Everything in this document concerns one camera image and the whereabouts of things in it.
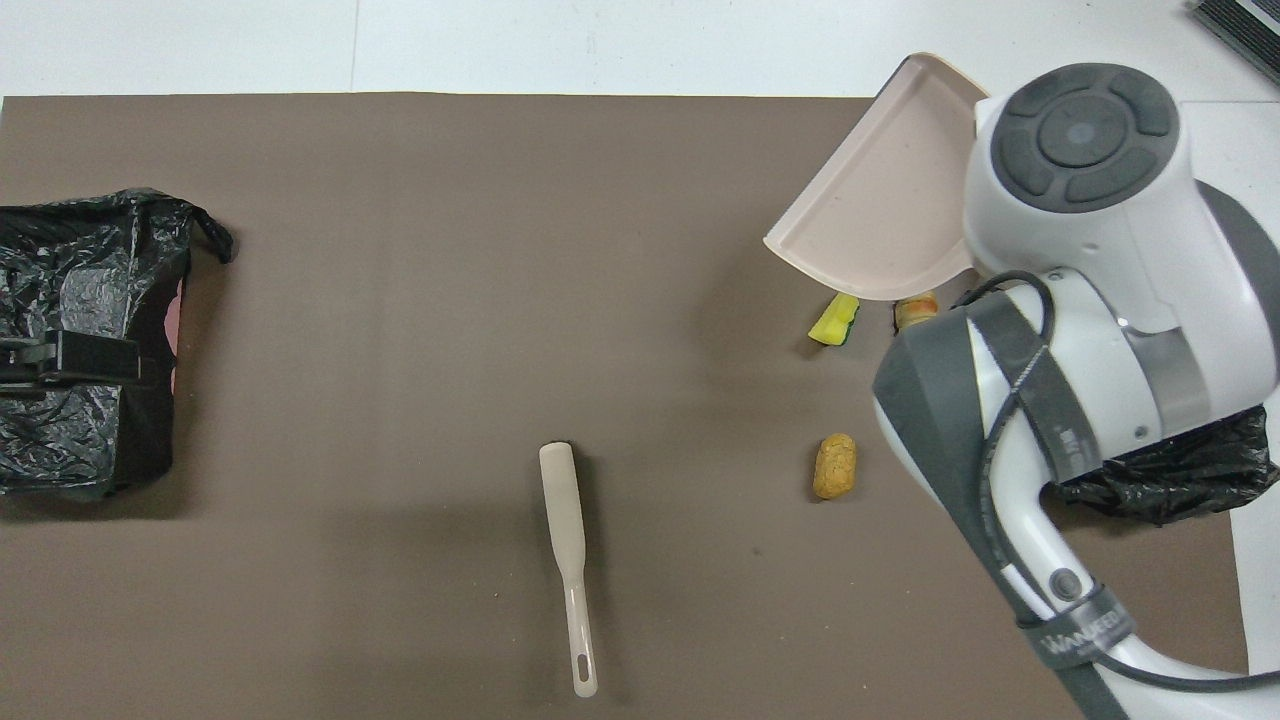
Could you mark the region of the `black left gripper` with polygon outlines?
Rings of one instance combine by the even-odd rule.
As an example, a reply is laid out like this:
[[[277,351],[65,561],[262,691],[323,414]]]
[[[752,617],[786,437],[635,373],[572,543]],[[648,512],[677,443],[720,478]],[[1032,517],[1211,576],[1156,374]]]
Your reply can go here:
[[[4,337],[1,391],[47,393],[77,386],[141,382],[141,355],[128,340],[51,329],[40,337]]]

